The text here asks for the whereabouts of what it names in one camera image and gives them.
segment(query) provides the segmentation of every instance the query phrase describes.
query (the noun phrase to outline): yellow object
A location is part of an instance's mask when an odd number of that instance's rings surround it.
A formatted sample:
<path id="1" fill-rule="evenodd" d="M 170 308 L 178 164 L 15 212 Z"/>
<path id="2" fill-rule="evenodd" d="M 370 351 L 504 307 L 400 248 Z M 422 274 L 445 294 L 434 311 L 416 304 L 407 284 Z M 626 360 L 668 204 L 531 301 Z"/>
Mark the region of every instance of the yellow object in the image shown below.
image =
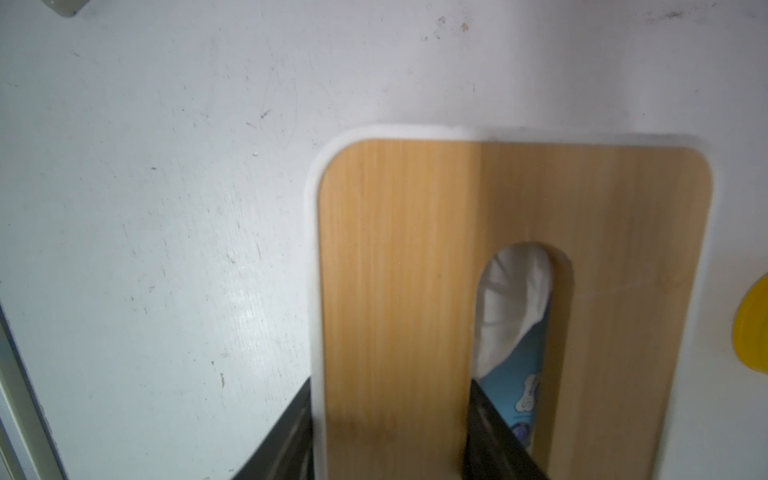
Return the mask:
<path id="1" fill-rule="evenodd" d="M 768 275 L 757 280 L 736 312 L 733 347 L 744 365 L 768 374 Z"/>

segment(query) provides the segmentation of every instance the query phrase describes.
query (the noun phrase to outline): blue package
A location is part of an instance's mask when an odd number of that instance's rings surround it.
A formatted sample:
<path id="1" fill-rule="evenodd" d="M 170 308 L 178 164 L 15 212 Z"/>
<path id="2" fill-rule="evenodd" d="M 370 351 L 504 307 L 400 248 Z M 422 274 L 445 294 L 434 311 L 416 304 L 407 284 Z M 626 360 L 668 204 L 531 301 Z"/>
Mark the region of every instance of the blue package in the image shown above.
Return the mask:
<path id="1" fill-rule="evenodd" d="M 526 448 L 531 444 L 536 420 L 548 317 L 549 307 L 541 322 L 531 327 L 509 357 L 480 379 L 483 391 Z"/>

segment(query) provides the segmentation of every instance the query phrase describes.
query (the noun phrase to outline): white frame edge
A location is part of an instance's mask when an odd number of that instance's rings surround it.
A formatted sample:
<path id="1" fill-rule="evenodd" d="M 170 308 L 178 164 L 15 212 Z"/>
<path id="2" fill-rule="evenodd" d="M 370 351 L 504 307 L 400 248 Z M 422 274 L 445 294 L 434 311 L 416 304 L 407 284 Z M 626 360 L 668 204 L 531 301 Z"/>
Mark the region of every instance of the white frame edge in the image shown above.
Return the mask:
<path id="1" fill-rule="evenodd" d="M 722 176 L 709 156 L 709 144 L 689 134 L 611 133 L 592 131 L 553 131 L 540 128 L 473 128 L 443 125 L 374 124 L 358 127 L 333 138 L 317 154 L 307 175 L 304 189 L 305 241 L 307 259 L 308 313 L 310 325 L 310 385 L 313 417 L 313 458 L 316 480 L 328 480 L 327 438 L 325 416 L 325 366 L 323 355 L 323 311 L 320 279 L 318 196 L 323 175 L 336 156 L 344 149 L 360 141 L 372 139 L 437 140 L 437 141 L 490 141 L 501 143 L 549 143 L 549 144 L 604 144 L 639 147 L 688 147 L 702 154 L 710 167 L 713 180 L 712 200 L 707 227 L 699 256 L 699 264 L 691 291 L 687 317 L 677 357 L 674 380 L 667 404 L 666 419 L 662 429 L 654 467 L 658 478 L 665 461 L 669 418 L 674 417 L 677 384 L 685 369 L 688 352 L 693 341 L 695 319 L 699 313 L 699 299 L 703 294 L 703 282 L 708 271 L 712 250 L 712 226 L 720 204 Z"/>

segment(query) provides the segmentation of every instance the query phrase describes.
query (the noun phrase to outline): wood grain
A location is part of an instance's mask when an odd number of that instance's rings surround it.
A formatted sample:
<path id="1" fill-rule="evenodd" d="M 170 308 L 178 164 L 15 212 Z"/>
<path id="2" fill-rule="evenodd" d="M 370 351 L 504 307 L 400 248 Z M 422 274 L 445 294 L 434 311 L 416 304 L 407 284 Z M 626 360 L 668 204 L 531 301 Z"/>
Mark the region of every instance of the wood grain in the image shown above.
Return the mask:
<path id="1" fill-rule="evenodd" d="M 345 149 L 319 194 L 330 479 L 458 478 L 478 279 L 524 241 L 557 275 L 535 457 L 649 478 L 710 192 L 683 148 Z"/>

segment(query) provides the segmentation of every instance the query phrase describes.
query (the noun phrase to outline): white cloth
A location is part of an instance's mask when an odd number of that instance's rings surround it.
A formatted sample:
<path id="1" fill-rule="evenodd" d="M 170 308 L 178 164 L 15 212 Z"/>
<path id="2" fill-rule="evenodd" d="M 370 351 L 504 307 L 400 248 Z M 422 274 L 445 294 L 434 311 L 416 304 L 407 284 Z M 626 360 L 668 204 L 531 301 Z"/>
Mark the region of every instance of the white cloth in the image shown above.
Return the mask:
<path id="1" fill-rule="evenodd" d="M 552 283 L 549 256 L 536 243 L 519 243 L 493 257 L 478 285 L 474 378 L 488 375 L 504 362 L 531 327 L 544 318 Z"/>

